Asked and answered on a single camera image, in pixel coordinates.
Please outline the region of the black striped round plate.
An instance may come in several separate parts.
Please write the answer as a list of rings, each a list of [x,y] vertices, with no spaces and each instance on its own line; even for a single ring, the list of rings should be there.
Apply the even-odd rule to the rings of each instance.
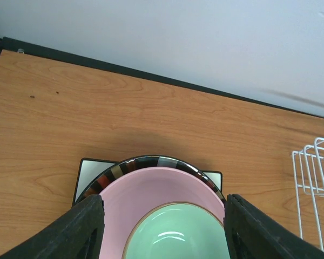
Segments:
[[[194,165],[171,156],[141,155],[125,159],[102,171],[81,193],[80,197],[76,201],[76,204],[81,202],[88,195],[99,194],[110,183],[116,181],[118,178],[135,170],[150,167],[169,167],[189,173],[207,184],[210,189],[213,190],[215,194],[217,194],[217,196],[222,200],[223,203],[226,202],[224,195],[214,184],[214,182],[210,178],[208,178],[202,170],[196,168]]]

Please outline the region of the pink plate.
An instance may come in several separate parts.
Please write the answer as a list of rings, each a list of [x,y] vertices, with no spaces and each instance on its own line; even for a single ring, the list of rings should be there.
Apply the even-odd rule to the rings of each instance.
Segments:
[[[224,204],[210,187],[179,169],[150,167],[128,173],[109,184],[104,202],[100,258],[121,258],[129,234],[148,212],[165,203],[189,202],[225,217]]]

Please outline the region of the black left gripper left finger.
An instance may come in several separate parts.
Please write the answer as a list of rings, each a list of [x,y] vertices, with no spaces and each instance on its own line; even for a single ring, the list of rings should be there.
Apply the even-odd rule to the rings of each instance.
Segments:
[[[0,258],[99,258],[104,216],[101,196],[90,195]]]

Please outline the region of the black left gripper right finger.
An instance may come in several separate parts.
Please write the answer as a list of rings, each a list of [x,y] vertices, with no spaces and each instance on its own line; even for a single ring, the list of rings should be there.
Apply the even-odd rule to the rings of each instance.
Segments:
[[[238,194],[227,196],[225,236],[230,258],[324,258],[323,251]]]

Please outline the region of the green ceramic bowl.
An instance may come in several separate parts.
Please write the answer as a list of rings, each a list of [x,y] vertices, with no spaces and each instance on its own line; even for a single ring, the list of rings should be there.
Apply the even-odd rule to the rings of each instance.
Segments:
[[[167,203],[132,229],[123,258],[229,258],[223,223],[192,203]]]

